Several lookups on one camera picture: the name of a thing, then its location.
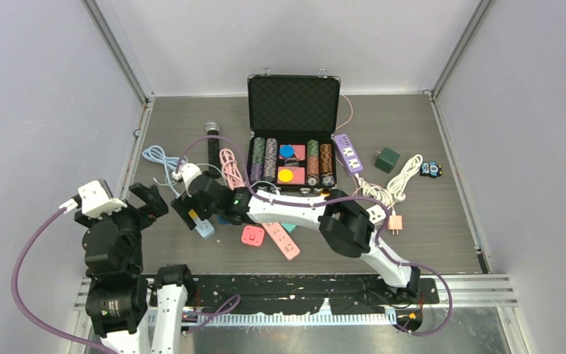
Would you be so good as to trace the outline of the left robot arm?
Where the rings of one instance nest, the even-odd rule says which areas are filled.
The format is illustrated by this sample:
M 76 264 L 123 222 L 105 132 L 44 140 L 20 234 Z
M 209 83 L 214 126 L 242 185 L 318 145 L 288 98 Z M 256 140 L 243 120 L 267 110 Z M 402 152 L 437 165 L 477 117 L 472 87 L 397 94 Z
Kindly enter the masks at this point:
M 142 231 L 169 208 L 155 185 L 135 183 L 129 190 L 142 206 L 114 197 L 103 179 L 77 190 L 74 221 L 86 228 L 82 247 L 91 280 L 85 311 L 111 353 L 178 353 L 184 306 L 195 299 L 196 283 L 185 264 L 162 267 L 148 282 Z

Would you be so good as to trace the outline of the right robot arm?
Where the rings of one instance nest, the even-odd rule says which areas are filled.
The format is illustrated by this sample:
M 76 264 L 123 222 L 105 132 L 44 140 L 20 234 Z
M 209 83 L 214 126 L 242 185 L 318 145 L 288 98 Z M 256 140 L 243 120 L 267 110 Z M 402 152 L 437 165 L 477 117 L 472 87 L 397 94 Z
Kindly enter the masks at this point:
M 421 271 L 380 237 L 360 200 L 341 190 L 327 197 L 277 195 L 250 187 L 232 190 L 199 175 L 170 205 L 190 229 L 195 222 L 189 213 L 195 212 L 202 221 L 218 215 L 233 225 L 291 223 L 316 230 L 334 253 L 362 260 L 382 277 L 395 299 L 411 302 L 421 291 Z

